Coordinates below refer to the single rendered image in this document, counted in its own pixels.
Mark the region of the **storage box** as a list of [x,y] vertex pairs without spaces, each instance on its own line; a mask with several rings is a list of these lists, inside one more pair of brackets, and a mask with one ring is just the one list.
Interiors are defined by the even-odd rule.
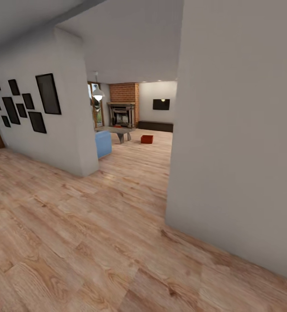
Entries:
[[141,137],[141,143],[149,143],[152,144],[153,141],[153,136],[147,136],[147,135],[143,135]]

